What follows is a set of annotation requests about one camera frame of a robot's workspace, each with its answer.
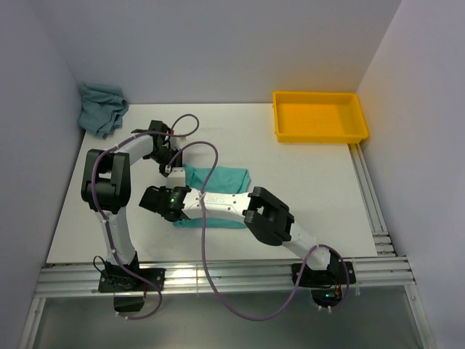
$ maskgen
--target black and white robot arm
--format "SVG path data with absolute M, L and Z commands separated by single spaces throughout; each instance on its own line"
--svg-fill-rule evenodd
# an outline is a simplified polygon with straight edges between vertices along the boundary
M 152 121 L 149 130 L 169 133 L 171 130 L 161 121 Z M 126 205 L 131 195 L 130 166 L 140 159 L 154 159 L 159 163 L 160 173 L 167 177 L 166 187 L 149 187 L 145 191 L 140 206 L 160 214 L 165 220 L 175 222 L 202 217 L 199 204 L 199 190 L 185 186 L 185 173 L 182 157 L 179 156 L 172 168 L 169 161 L 177 153 L 165 136 L 143 135 L 134 141 L 109 153 L 99 163 L 96 178 L 97 200 L 110 223 L 111 236 L 116 253 L 121 262 L 130 270 L 139 269 L 137 253 L 132 245 L 126 219 Z M 81 187 L 82 199 L 96 211 L 102 226 L 107 256 L 105 271 L 118 282 L 126 282 L 127 275 L 119 270 L 105 230 L 105 221 L 98 214 L 92 198 L 92 167 L 101 150 L 87 153 L 84 178 Z M 100 174 L 110 172 L 110 177 Z M 221 194 L 204 193 L 203 202 L 208 217 L 223 218 L 244 222 L 257 240 L 270 246 L 284 246 L 297 257 L 304 258 L 310 248 L 317 244 L 294 219 L 289 208 L 268 190 L 255 187 L 251 193 Z M 327 270 L 334 263 L 334 256 L 326 248 L 316 250 L 307 260 L 312 270 Z

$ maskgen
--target plastic container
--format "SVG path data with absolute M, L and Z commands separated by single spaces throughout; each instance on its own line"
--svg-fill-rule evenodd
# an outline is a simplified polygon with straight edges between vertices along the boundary
M 368 128 L 355 93 L 273 93 L 275 134 L 287 143 L 359 143 Z

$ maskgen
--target blue-green fabric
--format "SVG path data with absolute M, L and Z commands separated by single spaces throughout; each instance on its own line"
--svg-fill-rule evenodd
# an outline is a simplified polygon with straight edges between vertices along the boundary
M 200 190 L 202 188 L 203 181 L 210 172 L 210 169 L 198 169 L 188 164 L 185 164 L 184 168 L 186 170 L 186 185 Z M 223 194 L 245 193 L 250 182 L 251 179 L 248 175 L 247 169 L 217 166 L 211 175 L 209 182 L 206 184 L 205 191 Z M 173 225 L 181 228 L 201 228 L 202 219 L 196 218 L 194 220 L 181 220 L 179 222 L 174 222 Z M 219 218 L 207 218 L 206 226 L 207 228 L 229 229 L 243 229 L 246 227 L 246 225 L 241 222 L 221 220 Z
M 129 106 L 120 87 L 84 83 L 81 87 L 82 113 L 78 125 L 100 138 L 123 125 Z

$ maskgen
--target white wall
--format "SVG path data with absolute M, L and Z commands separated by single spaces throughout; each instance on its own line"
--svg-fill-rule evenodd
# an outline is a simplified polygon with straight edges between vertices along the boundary
M 31 6 L 0 10 L 0 342 L 16 348 L 81 132 L 76 81 Z
M 440 348 L 465 346 L 465 1 L 403 0 L 358 94 L 396 249 Z
M 131 103 L 355 91 L 400 0 L 30 0 L 78 80 Z

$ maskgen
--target teal cloth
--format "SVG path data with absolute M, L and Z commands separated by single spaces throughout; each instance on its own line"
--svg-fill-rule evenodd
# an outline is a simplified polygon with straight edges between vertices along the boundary
M 186 185 L 191 188 L 201 189 L 203 181 L 209 174 L 210 169 L 198 169 L 188 164 L 184 165 L 186 170 Z M 205 191 L 222 194 L 239 194 L 247 191 L 251 179 L 247 169 L 235 169 L 231 167 L 217 166 L 211 175 L 209 182 L 206 183 Z M 175 227 L 181 228 L 201 228 L 202 219 L 180 220 L 174 222 Z M 246 227 L 241 222 L 233 220 L 221 220 L 219 218 L 207 218 L 207 228 L 229 228 L 243 229 Z
M 84 83 L 81 87 L 82 113 L 78 125 L 100 138 L 123 125 L 129 106 L 120 87 Z

